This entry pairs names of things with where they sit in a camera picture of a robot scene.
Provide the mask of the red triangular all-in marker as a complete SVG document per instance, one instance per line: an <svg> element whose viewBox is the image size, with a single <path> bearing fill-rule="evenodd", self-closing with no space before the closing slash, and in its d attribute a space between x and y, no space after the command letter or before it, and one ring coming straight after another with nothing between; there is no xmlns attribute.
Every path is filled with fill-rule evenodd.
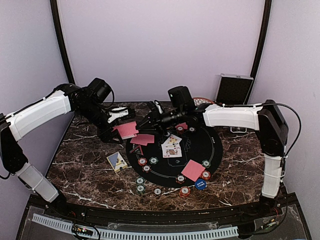
<svg viewBox="0 0 320 240"><path fill-rule="evenodd" d="M143 150L141 145L137 145L135 148L133 148L130 152L130 154L136 154L136 155L141 155L143 156Z"/></svg>

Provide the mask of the blue small blind button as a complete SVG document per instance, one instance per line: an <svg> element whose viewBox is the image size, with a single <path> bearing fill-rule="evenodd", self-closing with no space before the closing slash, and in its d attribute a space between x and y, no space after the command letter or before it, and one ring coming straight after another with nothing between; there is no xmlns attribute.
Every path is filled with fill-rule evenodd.
<svg viewBox="0 0 320 240"><path fill-rule="evenodd" d="M199 178L195 183L194 183L194 186L197 190L204 190L206 187L207 187L207 182L202 179L202 178Z"/></svg>

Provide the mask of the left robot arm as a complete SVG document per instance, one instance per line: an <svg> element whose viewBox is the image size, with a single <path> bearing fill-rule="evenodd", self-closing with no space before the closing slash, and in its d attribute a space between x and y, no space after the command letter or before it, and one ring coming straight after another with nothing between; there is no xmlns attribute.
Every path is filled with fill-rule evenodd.
<svg viewBox="0 0 320 240"><path fill-rule="evenodd" d="M67 218L71 213L70 206L64 202L64 195L29 162L18 142L48 121L76 112L97 127L97 136L102 142L122 144L123 138L115 126L120 120L134 118L136 113L129 106L104 106L104 100L112 93L112 88L100 78L95 78L85 87L64 83L46 97L0 116L0 158L3 167L51 203L51 210L60 218Z"/></svg>

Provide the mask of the red poker chip stack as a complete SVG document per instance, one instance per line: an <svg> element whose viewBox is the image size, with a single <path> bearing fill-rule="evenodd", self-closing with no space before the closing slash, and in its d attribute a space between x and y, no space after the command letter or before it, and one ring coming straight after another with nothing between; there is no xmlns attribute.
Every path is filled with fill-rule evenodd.
<svg viewBox="0 0 320 240"><path fill-rule="evenodd" d="M190 190L190 188L189 188L188 186L183 186L183 187L181 187L180 190L179 190L179 196L180 196L181 198L186 198L186 197L188 197L188 196L190 195L190 193L191 193L191 190Z"/></svg>

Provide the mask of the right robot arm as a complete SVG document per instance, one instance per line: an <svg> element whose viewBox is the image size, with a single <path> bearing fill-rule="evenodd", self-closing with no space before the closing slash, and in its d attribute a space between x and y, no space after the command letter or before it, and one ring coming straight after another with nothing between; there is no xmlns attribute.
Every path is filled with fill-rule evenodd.
<svg viewBox="0 0 320 240"><path fill-rule="evenodd" d="M266 217L275 208L272 200L278 195L285 175L289 127L280 111L282 104L268 99L252 105L202 103L195 105L189 89L177 86L168 90L173 110L163 112L153 101L149 113L136 125L142 133L166 133L167 129L186 123L189 127L239 127L254 130L264 154L264 180L261 190L265 198L255 205L255 213Z"/></svg>

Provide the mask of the single red-backed playing card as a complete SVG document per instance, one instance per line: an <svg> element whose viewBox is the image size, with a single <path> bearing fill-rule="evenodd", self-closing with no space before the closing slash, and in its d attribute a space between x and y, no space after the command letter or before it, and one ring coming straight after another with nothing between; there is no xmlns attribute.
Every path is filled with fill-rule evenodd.
<svg viewBox="0 0 320 240"><path fill-rule="evenodd" d="M147 146L155 142L155 136L152 134L138 134L130 140L130 143Z"/></svg>

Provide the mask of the green poker chip stack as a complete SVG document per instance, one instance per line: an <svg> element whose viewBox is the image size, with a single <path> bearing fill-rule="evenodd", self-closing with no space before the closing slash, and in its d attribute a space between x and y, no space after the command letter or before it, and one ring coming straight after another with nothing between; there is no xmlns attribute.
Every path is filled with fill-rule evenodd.
<svg viewBox="0 0 320 240"><path fill-rule="evenodd" d="M143 185L143 184L138 184L136 186L136 192L139 194L139 195L143 195L145 192L146 192L146 186Z"/></svg>

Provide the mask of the red-backed playing card deck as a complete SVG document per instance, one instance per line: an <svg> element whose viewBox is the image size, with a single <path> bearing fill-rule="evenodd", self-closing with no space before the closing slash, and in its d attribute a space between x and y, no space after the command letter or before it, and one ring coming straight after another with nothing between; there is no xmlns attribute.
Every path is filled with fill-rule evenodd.
<svg viewBox="0 0 320 240"><path fill-rule="evenodd" d="M123 140L134 138L137 136L139 131L136 129L137 123L135 121L124 123L118 126L114 126L113 130L118 130Z"/></svg>

